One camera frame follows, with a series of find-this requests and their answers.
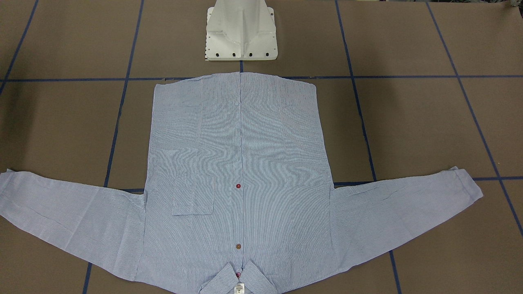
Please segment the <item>blue striped button shirt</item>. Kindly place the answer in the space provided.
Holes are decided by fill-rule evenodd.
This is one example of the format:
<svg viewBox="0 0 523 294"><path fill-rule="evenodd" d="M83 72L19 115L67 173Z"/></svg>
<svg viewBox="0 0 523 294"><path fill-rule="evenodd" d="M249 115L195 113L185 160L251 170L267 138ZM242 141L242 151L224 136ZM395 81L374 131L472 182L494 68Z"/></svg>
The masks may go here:
<svg viewBox="0 0 523 294"><path fill-rule="evenodd" d="M220 73L154 89L144 193L1 175L1 215L128 281L280 294L345 272L483 196L464 169L334 187L316 87Z"/></svg>

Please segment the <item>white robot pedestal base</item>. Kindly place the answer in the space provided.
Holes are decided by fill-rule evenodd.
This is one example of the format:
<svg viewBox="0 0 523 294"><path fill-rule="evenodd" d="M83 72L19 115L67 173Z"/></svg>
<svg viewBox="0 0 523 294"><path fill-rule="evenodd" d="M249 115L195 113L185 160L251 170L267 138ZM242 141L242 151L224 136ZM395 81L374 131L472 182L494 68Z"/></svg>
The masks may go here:
<svg viewBox="0 0 523 294"><path fill-rule="evenodd" d="M278 57L275 11L264 0L217 0L207 9L207 61L272 61Z"/></svg>

